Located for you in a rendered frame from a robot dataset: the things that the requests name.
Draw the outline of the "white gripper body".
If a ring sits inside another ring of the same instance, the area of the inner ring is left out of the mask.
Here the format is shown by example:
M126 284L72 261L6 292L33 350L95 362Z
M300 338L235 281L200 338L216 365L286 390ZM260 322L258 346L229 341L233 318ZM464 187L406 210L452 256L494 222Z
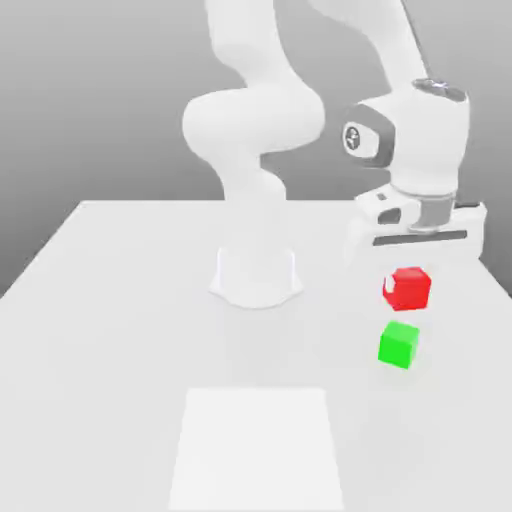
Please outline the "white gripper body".
M400 224L378 225L362 217L350 221L343 261L374 260L381 265L442 265L478 259L483 250L487 208L457 203L450 222L434 231L412 231Z

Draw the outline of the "small green cube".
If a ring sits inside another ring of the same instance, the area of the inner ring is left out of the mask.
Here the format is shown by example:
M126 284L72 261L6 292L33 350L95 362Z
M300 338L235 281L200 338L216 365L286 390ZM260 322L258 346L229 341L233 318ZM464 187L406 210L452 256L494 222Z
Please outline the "small green cube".
M419 334L417 327L390 321L380 336L378 359L408 369L416 355Z

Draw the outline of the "small red cube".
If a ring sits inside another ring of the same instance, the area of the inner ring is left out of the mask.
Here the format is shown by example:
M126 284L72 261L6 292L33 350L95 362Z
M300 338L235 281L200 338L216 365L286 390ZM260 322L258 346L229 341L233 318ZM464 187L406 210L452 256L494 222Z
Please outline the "small red cube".
M422 268L397 268L394 278L392 294L384 294L382 287L383 297L394 311L421 310L427 307L432 281Z

